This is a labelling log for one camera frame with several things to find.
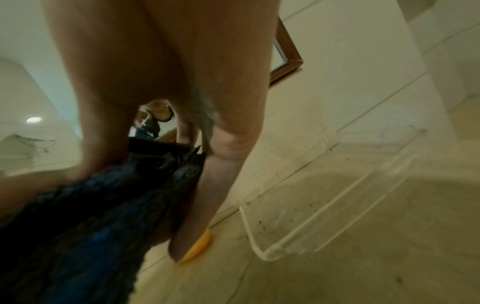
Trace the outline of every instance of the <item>ceiling light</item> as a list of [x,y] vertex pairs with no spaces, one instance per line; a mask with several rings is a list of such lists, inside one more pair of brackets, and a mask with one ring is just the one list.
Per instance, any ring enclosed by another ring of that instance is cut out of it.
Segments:
[[37,122],[42,121],[41,117],[30,117],[26,120],[29,124],[36,124]]

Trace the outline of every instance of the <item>yellow object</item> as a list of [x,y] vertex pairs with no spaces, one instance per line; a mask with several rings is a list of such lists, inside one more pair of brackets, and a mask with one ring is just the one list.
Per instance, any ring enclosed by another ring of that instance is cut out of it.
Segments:
[[181,259],[180,263],[185,263],[194,257],[196,257],[200,252],[202,252],[210,243],[212,239],[212,234],[210,233],[210,229],[205,230],[205,232],[201,235],[201,237],[196,241],[195,244],[190,248],[190,250],[186,253],[186,255]]

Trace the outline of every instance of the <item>transparent plastic tray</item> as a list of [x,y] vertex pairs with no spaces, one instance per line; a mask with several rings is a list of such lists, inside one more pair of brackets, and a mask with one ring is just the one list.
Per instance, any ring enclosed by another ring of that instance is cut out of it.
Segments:
[[413,127],[349,136],[353,141],[343,138],[334,151],[240,207],[258,257],[321,250],[411,177],[480,185],[475,144],[433,144],[427,131]]

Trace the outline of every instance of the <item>human skin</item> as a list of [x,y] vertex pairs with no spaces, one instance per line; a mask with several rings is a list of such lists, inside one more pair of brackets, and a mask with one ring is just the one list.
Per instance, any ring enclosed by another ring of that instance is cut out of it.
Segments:
[[35,173],[43,174],[42,183],[31,174],[4,180],[0,216],[121,161],[139,106],[166,99],[175,112],[177,141],[192,146],[201,130],[209,142],[191,209],[169,244],[170,256],[181,260],[224,202],[261,133],[279,0],[42,5],[78,100],[82,162]]

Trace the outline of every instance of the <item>brown frame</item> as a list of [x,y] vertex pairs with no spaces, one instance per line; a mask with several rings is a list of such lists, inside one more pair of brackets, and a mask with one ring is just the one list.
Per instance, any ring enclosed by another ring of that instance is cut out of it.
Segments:
[[[270,73],[270,86],[279,82],[288,75],[294,73],[304,63],[299,52],[297,51],[297,48],[294,45],[294,42],[290,38],[290,35],[287,32],[287,29],[285,28],[280,18],[278,19],[278,27],[276,30],[275,39],[276,44],[280,46],[281,51],[283,52],[282,57],[285,59],[285,63]],[[175,128],[170,132],[166,133],[162,136],[160,140],[162,142],[174,143],[175,141],[177,141],[177,129]],[[204,152],[206,152],[208,149],[208,147],[206,146],[207,143],[207,140],[205,139],[205,137],[203,137],[202,146],[204,147]]]

